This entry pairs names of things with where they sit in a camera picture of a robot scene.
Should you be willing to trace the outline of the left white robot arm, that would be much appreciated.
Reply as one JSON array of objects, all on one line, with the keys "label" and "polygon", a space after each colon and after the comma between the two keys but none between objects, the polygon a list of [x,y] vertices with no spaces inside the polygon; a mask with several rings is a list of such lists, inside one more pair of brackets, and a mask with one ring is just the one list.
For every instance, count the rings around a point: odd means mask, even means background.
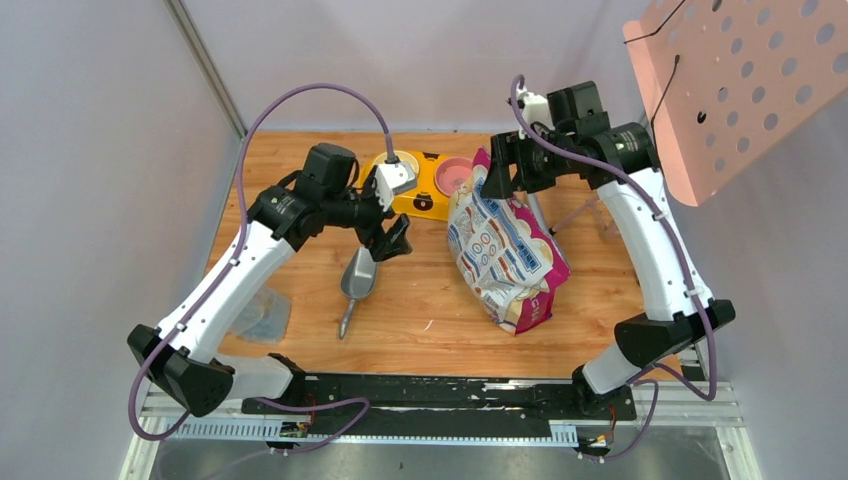
[{"label": "left white robot arm", "polygon": [[147,378],[194,417],[231,399],[267,398],[283,413],[306,400],[302,370],[280,354],[225,356],[219,345],[270,276],[327,227],[351,229],[376,262],[411,253],[407,215],[394,216],[395,196],[413,190],[406,161],[374,165],[361,188],[350,185],[355,154],[319,143],[304,165],[260,192],[223,255],[186,300],[156,327],[136,326],[128,346]]}]

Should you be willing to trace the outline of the pet food bag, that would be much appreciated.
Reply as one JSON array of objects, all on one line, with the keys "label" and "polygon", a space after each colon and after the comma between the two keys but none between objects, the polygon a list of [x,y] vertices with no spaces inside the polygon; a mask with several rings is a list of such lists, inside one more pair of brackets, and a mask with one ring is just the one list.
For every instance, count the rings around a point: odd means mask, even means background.
[{"label": "pet food bag", "polygon": [[487,315],[518,335],[552,316],[556,291],[571,276],[571,268],[529,203],[515,196],[482,195],[491,163],[487,149],[478,149],[470,176],[451,195],[447,242],[459,273]]}]

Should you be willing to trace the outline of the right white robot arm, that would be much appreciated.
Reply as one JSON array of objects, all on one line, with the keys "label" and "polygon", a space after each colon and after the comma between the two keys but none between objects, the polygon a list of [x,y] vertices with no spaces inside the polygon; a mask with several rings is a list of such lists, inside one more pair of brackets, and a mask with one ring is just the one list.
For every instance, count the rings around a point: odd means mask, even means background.
[{"label": "right white robot arm", "polygon": [[533,194],[578,176],[618,227],[641,287],[643,312],[616,324],[613,343],[572,374],[573,408],[596,417],[668,356],[701,340],[713,351],[715,331],[736,312],[714,297],[680,238],[647,127],[612,125],[592,81],[539,95],[517,75],[507,103],[519,127],[492,136],[483,197]]}]

